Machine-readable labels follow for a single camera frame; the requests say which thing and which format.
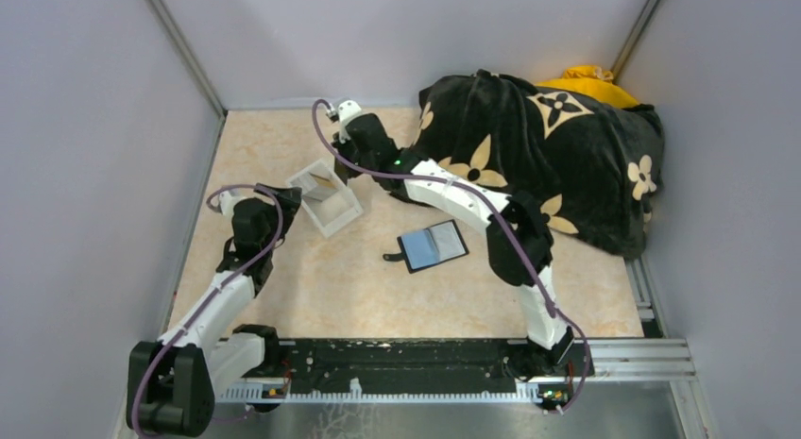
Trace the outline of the white plastic card tray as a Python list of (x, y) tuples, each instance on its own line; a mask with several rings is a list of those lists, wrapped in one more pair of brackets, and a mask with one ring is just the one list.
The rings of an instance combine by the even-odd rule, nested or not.
[(359, 218), (364, 209), (354, 191), (323, 159), (316, 160), (286, 180), (301, 189), (301, 206), (312, 222), (329, 238)]

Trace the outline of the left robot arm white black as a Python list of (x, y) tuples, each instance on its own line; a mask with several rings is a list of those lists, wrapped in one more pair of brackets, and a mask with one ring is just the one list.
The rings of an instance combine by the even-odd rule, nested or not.
[(243, 325), (225, 333), (264, 288), (273, 251), (301, 204), (299, 187), (261, 183), (225, 186), (207, 197), (232, 235), (199, 301), (173, 328), (130, 351), (126, 422), (139, 437), (198, 437), (212, 421), (216, 399), (234, 382), (250, 370), (269, 377), (281, 369), (274, 329)]

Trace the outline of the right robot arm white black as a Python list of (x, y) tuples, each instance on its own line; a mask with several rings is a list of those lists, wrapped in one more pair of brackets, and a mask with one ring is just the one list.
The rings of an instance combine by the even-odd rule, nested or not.
[(481, 188), (409, 148), (397, 148), (374, 113), (331, 112), (329, 119), (339, 126), (332, 147), (343, 180), (369, 175), (397, 199), (436, 208), (484, 234), (489, 266), (517, 290), (525, 321), (526, 342), (507, 361), (512, 374), (555, 375), (566, 366), (574, 334), (557, 309), (554, 238), (534, 198)]

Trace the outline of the black floral plush blanket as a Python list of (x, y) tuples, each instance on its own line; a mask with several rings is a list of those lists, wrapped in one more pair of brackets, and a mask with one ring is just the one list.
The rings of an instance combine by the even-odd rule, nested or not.
[(654, 107), (480, 70), (418, 94), (412, 149), (478, 186), (539, 204), (547, 226), (629, 260), (645, 250), (662, 188), (665, 133)]

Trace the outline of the black leather card holder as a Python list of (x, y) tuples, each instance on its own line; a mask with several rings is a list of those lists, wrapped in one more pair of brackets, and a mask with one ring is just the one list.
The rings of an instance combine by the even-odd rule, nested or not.
[(399, 252), (384, 253), (384, 262), (403, 262), (410, 274), (463, 258), (469, 249), (456, 222), (451, 219), (397, 237)]

